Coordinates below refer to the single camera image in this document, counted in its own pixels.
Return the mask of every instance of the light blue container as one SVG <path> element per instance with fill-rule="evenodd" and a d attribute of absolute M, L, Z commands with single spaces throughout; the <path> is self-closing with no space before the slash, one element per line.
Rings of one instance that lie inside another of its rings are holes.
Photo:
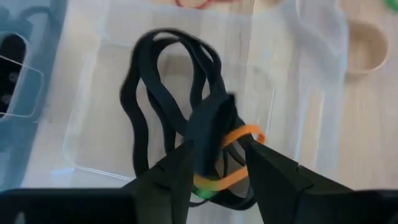
<path fill-rule="evenodd" d="M 0 0 L 0 43 L 5 37 L 16 34 L 26 44 L 16 88 L 8 110 L 0 118 L 1 190 L 19 187 L 25 176 L 45 105 L 67 2 Z"/>

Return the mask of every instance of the red object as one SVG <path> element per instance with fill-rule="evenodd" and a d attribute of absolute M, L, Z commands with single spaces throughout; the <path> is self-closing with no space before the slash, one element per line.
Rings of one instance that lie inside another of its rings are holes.
<path fill-rule="evenodd" d="M 194 9 L 205 9 L 205 8 L 207 8 L 212 2 L 233 2 L 233 1 L 236 1 L 236 0 L 205 0 L 204 3 L 202 3 L 202 4 L 198 5 L 198 6 L 195 6 L 195 7 L 193 7 L 193 8 L 194 8 Z M 184 7 L 184 5 L 181 4 L 181 0 L 175 0 L 175 4 L 176 4 L 178 7 Z"/>

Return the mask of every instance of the black strap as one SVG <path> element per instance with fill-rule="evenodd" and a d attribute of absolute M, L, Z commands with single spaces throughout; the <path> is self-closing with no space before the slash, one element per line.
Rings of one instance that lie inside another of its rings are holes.
<path fill-rule="evenodd" d="M 159 34 L 171 34 L 173 37 L 158 37 Z M 167 46 L 181 43 L 188 51 L 193 64 L 193 83 L 190 92 L 190 104 L 193 115 L 188 121 L 178 107 L 170 92 L 160 81 L 157 61 L 160 53 Z M 134 130 L 134 149 L 132 153 L 133 167 L 137 177 L 149 169 L 147 148 L 149 132 L 146 119 L 137 103 L 137 86 L 142 79 L 146 88 L 150 105 L 157 113 L 162 123 L 164 134 L 164 147 L 168 154 L 175 149 L 176 133 L 181 134 L 185 141 L 194 141 L 194 171 L 205 177 L 218 177 L 214 168 L 215 159 L 222 137 L 228 132 L 244 125 L 237 113 L 228 113 L 225 103 L 234 100 L 225 90 L 221 77 L 221 60 L 216 51 L 200 39 L 177 29 L 156 29 L 144 34 L 136 43 L 132 51 L 131 65 L 126 80 L 121 88 L 120 100 L 123 109 L 129 116 Z M 210 95 L 202 99 L 202 90 L 205 82 L 210 86 Z M 253 142 L 251 135 L 243 136 L 238 143 L 245 149 Z M 242 166 L 244 159 L 233 146 L 222 150 L 224 160 L 224 173 L 228 170 L 227 153 Z M 234 210 L 245 210 L 255 204 L 251 187 L 246 198 L 238 197 L 230 190 L 224 190 L 210 199 L 213 203 Z M 191 207 L 202 203 L 191 203 Z"/>

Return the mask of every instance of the green rubber band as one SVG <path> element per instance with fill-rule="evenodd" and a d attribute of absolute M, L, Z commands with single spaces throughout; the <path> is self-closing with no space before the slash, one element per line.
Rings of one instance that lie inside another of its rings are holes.
<path fill-rule="evenodd" d="M 385 4 L 395 12 L 398 12 L 398 0 L 384 0 Z"/>
<path fill-rule="evenodd" d="M 198 190 L 197 191 L 197 196 L 202 198 L 202 199 L 210 199 L 214 197 L 218 192 L 212 192 L 209 190 Z"/>
<path fill-rule="evenodd" d="M 202 199 L 210 199 L 212 197 L 214 197 L 216 194 L 218 194 L 218 192 L 214 192 L 214 191 L 210 191 L 210 190 L 202 190 L 197 188 L 196 186 L 192 186 L 192 192 L 202 198 Z"/>

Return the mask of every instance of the orange rubber band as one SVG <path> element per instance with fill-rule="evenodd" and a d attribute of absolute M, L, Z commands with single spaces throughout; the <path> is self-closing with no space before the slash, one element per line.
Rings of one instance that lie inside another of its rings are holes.
<path fill-rule="evenodd" d="M 247 124 L 241 126 L 238 129 L 235 129 L 234 131 L 231 131 L 224 138 L 222 148 L 226 147 L 227 145 L 247 134 L 258 134 L 257 142 L 261 144 L 264 144 L 266 141 L 266 135 L 261 131 L 261 128 L 259 126 Z M 195 184 L 195 186 L 201 190 L 220 191 L 238 183 L 247 176 L 248 168 L 244 166 L 221 180 L 208 180 L 204 177 L 199 176 L 198 174 L 194 174 L 193 184 Z"/>

